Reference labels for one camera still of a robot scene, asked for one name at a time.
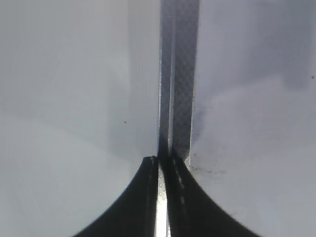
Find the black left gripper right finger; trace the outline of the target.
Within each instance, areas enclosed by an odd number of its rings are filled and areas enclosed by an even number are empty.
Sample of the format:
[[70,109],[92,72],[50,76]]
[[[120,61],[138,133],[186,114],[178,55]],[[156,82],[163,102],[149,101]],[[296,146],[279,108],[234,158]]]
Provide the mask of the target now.
[[178,157],[159,158],[173,237],[256,237],[222,210]]

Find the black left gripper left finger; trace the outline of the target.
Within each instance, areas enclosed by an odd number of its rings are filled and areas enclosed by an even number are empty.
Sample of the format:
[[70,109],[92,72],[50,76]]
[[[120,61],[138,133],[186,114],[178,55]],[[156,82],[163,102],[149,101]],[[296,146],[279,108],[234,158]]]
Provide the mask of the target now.
[[158,196],[158,159],[145,157],[120,197],[77,237],[153,237]]

